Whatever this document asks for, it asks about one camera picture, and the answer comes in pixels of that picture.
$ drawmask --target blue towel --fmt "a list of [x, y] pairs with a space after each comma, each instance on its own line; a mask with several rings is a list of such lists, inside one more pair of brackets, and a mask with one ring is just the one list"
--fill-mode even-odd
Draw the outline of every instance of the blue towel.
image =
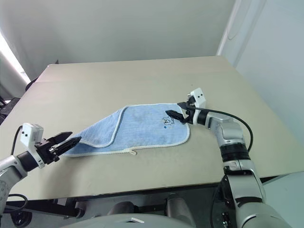
[[135, 149], [175, 146], [188, 140], [187, 124], [170, 118], [165, 111], [182, 112], [176, 104], [126, 106], [73, 137], [81, 136], [77, 146], [64, 155], [70, 157], [133, 153]]

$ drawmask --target black cable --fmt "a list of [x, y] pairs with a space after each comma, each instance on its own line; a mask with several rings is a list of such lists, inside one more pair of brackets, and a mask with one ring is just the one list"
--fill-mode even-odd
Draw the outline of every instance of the black cable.
[[13, 146], [12, 146], [11, 152], [10, 152], [11, 155], [14, 155], [16, 140], [17, 140], [17, 137], [18, 137], [18, 133], [19, 133], [19, 131], [20, 131], [21, 129], [22, 129], [22, 126], [19, 126], [19, 128], [18, 128], [17, 131], [16, 131], [16, 134], [15, 134], [15, 137], [14, 137], [14, 141], [13, 141]]
[[232, 114], [229, 114], [229, 113], [225, 113], [225, 112], [221, 112], [221, 111], [216, 111], [216, 110], [212, 110], [212, 109], [206, 109], [206, 108], [197, 108], [197, 107], [194, 107], [194, 106], [190, 106], [188, 103], [186, 103], [186, 106], [187, 108], [190, 108], [190, 109], [196, 109], [196, 110], [201, 110], [201, 111], [207, 111], [207, 112], [213, 112], [213, 113], [219, 113], [219, 114], [223, 114], [223, 115], [228, 115], [232, 118], [235, 118], [237, 120], [239, 120], [243, 125], [245, 125], [245, 127], [248, 129], [249, 131], [249, 134], [250, 134], [250, 143], [249, 143], [249, 146], [248, 146], [248, 152], [251, 150], [251, 147], [252, 147], [252, 144], [253, 144], [253, 132], [251, 130], [251, 128], [249, 127], [249, 125], [244, 121], [242, 120], [241, 118], [235, 116], [235, 115], [232, 115]]
[[224, 177], [222, 177], [222, 179], [220, 180], [220, 182], [219, 182], [219, 184], [218, 184], [218, 186], [215, 189], [215, 192], [213, 194], [212, 204], [211, 204], [210, 214], [209, 214], [209, 222], [210, 222], [211, 228], [214, 228], [214, 225], [213, 225], [213, 205], [214, 205], [214, 202], [215, 202], [215, 198], [216, 198], [217, 194], [219, 193], [220, 183], [223, 181]]
[[24, 204], [20, 208], [18, 208], [18, 209], [6, 209], [6, 210], [4, 210], [3, 213], [5, 213], [5, 214], [19, 212], [19, 211], [23, 210], [27, 206], [27, 204], [29, 202], [28, 198], [26, 198], [24, 195], [21, 195], [21, 194], [10, 194], [9, 197], [11, 197], [11, 196], [18, 196], [18, 197], [23, 198], [24, 199]]

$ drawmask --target towel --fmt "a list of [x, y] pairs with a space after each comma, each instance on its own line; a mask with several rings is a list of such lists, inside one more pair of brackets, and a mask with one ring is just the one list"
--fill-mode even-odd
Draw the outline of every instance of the towel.
[[168, 147], [188, 140], [190, 130], [165, 111], [182, 113], [177, 104], [126, 106], [73, 137], [82, 139], [64, 155], [79, 157], [97, 154], [134, 153], [135, 149]]

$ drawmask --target beige tabletop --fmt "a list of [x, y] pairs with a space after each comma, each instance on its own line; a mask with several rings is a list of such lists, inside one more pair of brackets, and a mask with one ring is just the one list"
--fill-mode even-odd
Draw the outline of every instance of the beige tabletop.
[[[45, 138], [77, 133], [125, 105], [186, 101], [197, 87], [207, 108], [237, 115], [251, 126], [250, 157], [261, 177], [304, 170], [303, 147], [222, 57], [49, 65], [0, 126], [0, 158], [9, 156], [24, 122], [43, 126]], [[15, 154], [23, 151], [17, 143]], [[182, 145], [137, 152], [61, 156], [28, 173], [11, 193], [30, 200], [87, 196], [213, 183], [223, 175], [216, 138], [202, 125], [191, 125]]]

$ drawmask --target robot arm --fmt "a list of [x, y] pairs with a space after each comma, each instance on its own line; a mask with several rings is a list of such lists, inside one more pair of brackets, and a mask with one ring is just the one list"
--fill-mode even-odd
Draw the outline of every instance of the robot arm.
[[17, 157], [11, 155], [0, 161], [0, 217], [4, 212], [9, 192], [16, 183], [25, 178], [34, 168], [43, 168], [45, 164], [57, 162], [60, 155], [76, 146], [81, 139], [81, 137], [76, 137], [65, 141], [72, 132], [63, 132], [49, 139], [43, 139], [42, 134], [41, 126], [23, 124], [20, 140], [27, 151]]
[[[203, 92], [198, 88], [195, 94], [203, 95]], [[200, 97], [190, 95], [188, 98], [186, 103], [178, 103], [186, 110], [186, 118], [173, 110], [166, 113], [183, 124], [204, 125], [216, 136], [225, 174], [221, 188], [225, 204], [236, 210], [237, 227], [290, 228], [272, 207], [265, 204], [265, 191], [249, 157], [239, 124], [231, 116], [208, 109], [201, 109], [197, 114], [196, 108], [201, 108], [198, 106]]]

